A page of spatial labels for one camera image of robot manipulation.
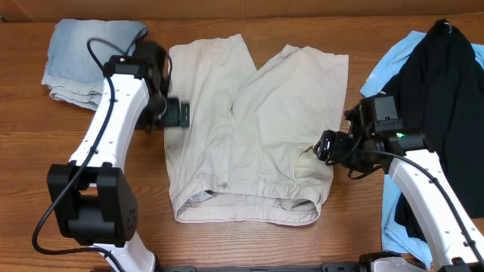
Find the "beige khaki shorts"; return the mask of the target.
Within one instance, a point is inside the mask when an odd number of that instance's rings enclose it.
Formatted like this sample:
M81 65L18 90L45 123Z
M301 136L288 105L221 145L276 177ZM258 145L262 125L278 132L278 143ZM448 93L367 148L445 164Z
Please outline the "beige khaki shorts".
M256 67L238 34L169 54L172 93L190 104L190 125L164 131L175 219L317 221L334 172L316 144L340 128L348 56L286 45Z

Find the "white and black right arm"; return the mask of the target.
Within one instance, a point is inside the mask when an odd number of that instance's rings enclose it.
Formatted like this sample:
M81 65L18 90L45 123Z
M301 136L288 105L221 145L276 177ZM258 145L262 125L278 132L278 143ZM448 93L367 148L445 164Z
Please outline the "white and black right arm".
M349 131L323 132L314 147L326 165L365 178L381 169L405 195L437 271L481 271L483 236L448 183L439 156L419 129L406 129L393 97L367 97L344 113Z

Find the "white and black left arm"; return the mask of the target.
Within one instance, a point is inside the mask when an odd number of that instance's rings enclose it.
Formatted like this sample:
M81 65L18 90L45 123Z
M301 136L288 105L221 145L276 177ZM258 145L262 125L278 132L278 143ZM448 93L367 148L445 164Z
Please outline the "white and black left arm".
M158 257L138 235L138 201L124 175L136 129L190 125L190 105L169 97L172 61L156 42L139 42L131 55L113 55L98 65L104 90L93 120L66 164L51 165L47 184L52 204L40 219L32 243L55 215L60 233L79 248L98 252L114 271L159 271Z

